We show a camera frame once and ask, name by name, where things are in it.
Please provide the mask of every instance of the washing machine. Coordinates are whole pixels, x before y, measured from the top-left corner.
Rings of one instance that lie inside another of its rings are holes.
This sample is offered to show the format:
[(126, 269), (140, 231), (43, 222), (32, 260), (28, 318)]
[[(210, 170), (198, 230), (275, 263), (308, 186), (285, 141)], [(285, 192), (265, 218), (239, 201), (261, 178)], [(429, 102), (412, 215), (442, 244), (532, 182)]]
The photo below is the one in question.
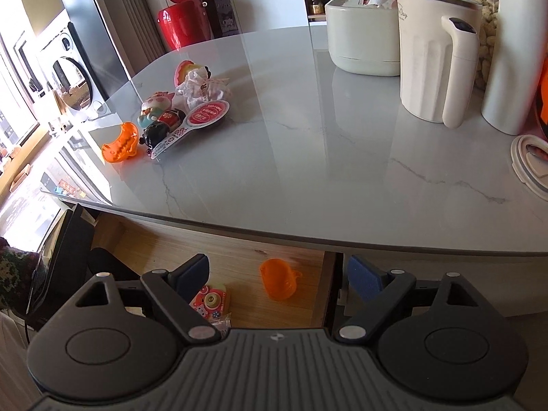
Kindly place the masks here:
[(66, 105), (71, 122), (85, 122), (106, 114), (107, 96), (91, 66), (86, 65), (86, 53), (66, 10), (37, 41), (40, 66), (51, 88)]

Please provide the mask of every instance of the tissue box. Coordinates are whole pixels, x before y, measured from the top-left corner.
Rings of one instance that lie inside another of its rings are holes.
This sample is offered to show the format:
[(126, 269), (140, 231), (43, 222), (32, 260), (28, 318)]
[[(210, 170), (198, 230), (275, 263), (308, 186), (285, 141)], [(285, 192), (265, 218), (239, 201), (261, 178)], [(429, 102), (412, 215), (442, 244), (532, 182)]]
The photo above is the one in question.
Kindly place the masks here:
[(325, 4), (331, 60), (350, 73), (399, 75), (398, 9), (364, 3), (331, 0)]

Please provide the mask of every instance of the wooden drawer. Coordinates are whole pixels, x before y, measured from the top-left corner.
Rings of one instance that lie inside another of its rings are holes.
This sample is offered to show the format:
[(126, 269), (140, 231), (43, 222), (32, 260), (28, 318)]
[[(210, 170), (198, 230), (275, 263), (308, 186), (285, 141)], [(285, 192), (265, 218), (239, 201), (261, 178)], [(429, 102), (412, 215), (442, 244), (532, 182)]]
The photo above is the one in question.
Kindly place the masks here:
[[(209, 257), (210, 281), (226, 285), (231, 322), (238, 328), (322, 327), (335, 254), (221, 237), (146, 221), (101, 214), (95, 247), (104, 247), (137, 273), (173, 270), (197, 253)], [(302, 273), (297, 292), (286, 301), (268, 298), (259, 266), (286, 260)]]

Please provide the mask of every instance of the washer door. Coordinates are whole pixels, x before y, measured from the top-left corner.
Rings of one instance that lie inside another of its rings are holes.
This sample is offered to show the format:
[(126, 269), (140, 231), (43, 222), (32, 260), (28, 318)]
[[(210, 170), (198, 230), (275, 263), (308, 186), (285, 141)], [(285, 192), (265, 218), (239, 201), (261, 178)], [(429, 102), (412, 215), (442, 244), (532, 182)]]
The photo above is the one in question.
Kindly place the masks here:
[(60, 57), (51, 73), (57, 95), (75, 111), (86, 109), (93, 97), (92, 84), (86, 70), (71, 57)]

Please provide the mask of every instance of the orange plastic cup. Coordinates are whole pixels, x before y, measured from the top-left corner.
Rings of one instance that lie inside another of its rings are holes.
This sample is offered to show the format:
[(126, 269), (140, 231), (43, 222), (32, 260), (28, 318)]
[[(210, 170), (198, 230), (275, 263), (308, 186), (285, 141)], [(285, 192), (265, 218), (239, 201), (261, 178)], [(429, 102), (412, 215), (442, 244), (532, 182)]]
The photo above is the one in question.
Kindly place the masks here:
[(122, 123), (120, 135), (111, 144), (101, 147), (101, 154), (106, 162), (114, 164), (137, 154), (139, 130), (131, 122)]
[(276, 301), (291, 297), (297, 290), (297, 278), (302, 277), (302, 273), (291, 270), (289, 264), (276, 258), (262, 263), (259, 271), (266, 293)]

